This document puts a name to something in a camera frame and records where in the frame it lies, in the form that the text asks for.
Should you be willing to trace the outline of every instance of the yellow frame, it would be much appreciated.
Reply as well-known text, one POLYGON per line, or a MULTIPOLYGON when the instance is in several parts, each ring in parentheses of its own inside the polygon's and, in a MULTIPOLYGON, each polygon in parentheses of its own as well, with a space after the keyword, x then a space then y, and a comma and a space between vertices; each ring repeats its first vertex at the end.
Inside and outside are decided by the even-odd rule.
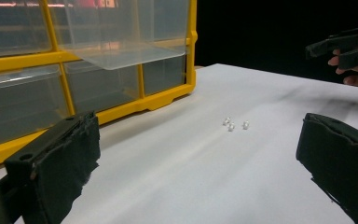
MULTIPOLYGON (((63 69, 63 63, 79 60, 74 54, 60 50, 57 44, 57 38, 54 32, 52 19, 48 9, 47 0, 42 1, 43 12, 46 16, 48 33, 51 39, 52 50, 44 53, 37 53, 32 55, 21 55, 12 57, 0 58, 0 72, 20 69, 25 67, 32 67, 38 65, 45 65, 57 63, 60 65, 62 76, 62 89, 66 98, 69 113, 75 114, 74 105, 66 80, 66 74, 63 69)), ((197 0, 190 0, 187 38, 186 38, 186 83, 184 85, 171 88, 153 95, 145 96, 144 83, 142 76, 142 65, 139 64, 139 85, 140 85, 140 99, 124 105, 112 107, 110 109, 97 113, 100 125, 105 124, 114 119, 119 119, 129 114, 143 111, 155 110, 165 105, 169 105, 175 98, 191 93, 196 86, 196 70, 194 67, 195 59, 195 44, 198 38, 196 31, 197 18, 197 0)), ((14 139, 3 144, 0 144, 0 164, 10 155, 21 149, 23 146, 34 140, 44 131, 32 133, 18 139, 14 139)))

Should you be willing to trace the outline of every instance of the black background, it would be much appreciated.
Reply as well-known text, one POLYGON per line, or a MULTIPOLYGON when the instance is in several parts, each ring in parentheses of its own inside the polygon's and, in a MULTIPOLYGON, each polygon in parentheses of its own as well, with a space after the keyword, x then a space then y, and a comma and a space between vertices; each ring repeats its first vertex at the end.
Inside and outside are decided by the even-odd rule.
POLYGON ((195 65, 224 63, 342 83, 331 53, 306 60, 305 47, 358 27, 358 0, 198 0, 195 65))

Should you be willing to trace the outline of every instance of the white surface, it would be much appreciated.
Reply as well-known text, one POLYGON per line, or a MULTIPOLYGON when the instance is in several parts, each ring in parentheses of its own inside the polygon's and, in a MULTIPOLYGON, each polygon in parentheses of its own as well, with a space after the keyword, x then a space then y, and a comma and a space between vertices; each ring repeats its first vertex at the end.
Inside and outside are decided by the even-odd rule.
POLYGON ((101 128, 100 167, 63 223, 353 223, 296 147, 308 112, 358 129, 358 88, 222 64, 197 74, 191 95, 101 128))

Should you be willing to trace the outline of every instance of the human hand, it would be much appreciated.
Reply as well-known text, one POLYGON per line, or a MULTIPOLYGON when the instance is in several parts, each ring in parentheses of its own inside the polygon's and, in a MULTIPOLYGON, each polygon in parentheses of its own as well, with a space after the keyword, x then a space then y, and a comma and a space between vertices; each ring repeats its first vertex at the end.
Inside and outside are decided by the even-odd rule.
MULTIPOLYGON (((333 50, 333 54, 335 56, 333 58, 331 58, 327 63, 329 65, 332 65, 332 66, 338 66, 338 55, 339 55, 339 53, 340 53, 339 49, 333 50)), ((346 71, 350 71, 350 70, 358 73, 358 66, 356 66, 356 67, 354 67, 352 69, 349 69, 349 70, 342 70, 342 69, 337 68, 336 73, 338 75, 341 75, 341 74, 345 73, 346 71)), ((351 75, 351 76, 345 77, 344 78, 344 84, 358 87, 358 75, 351 75)))

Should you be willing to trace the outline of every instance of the white tabletop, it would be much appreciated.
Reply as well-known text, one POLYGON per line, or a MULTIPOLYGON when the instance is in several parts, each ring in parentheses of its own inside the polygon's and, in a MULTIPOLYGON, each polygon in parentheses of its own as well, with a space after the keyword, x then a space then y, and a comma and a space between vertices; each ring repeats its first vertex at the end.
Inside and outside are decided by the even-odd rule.
POLYGON ((358 88, 198 69, 190 95, 101 128, 100 166, 63 223, 352 224, 296 160, 309 112, 358 129, 358 88))

